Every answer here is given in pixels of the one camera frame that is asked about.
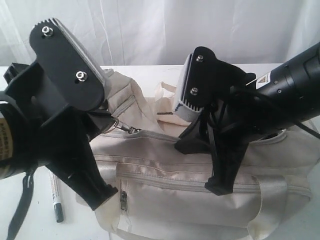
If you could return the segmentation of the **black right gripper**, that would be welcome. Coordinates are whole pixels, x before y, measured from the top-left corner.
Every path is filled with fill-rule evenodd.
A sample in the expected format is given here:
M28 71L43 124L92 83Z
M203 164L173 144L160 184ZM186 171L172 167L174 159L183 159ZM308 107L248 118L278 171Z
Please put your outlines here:
M256 74L221 61L203 57L197 62L198 103L204 107L179 136L174 148L182 154L211 154L212 174L204 187L215 195L233 193L234 183L248 145L240 137L240 114L231 103L231 88L255 80Z

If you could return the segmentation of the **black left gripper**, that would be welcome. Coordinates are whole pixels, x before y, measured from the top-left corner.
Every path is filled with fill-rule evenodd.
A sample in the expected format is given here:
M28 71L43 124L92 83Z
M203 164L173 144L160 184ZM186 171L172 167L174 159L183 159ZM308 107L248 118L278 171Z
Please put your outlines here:
M39 63L12 63L2 91L2 169L46 166L94 211L118 189L102 178L90 141L110 121L103 109L70 106Z

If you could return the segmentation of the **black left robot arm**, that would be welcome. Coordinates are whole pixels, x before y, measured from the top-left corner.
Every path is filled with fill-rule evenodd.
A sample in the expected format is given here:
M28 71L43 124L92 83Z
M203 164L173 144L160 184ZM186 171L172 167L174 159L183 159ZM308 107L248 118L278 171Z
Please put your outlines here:
M103 180L90 142L114 124L103 109L106 77L87 65L45 70L12 63L0 93L0 177L45 166L93 210L117 188Z

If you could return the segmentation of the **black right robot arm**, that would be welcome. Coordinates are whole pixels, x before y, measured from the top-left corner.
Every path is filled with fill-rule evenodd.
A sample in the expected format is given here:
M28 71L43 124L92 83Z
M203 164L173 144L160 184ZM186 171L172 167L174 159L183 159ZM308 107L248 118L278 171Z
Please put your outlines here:
M173 112L189 123L175 149L209 154L212 172L205 188L217 196L231 194L250 142L291 126L319 137L304 122L320 114L320 46L260 77L198 46L183 66Z

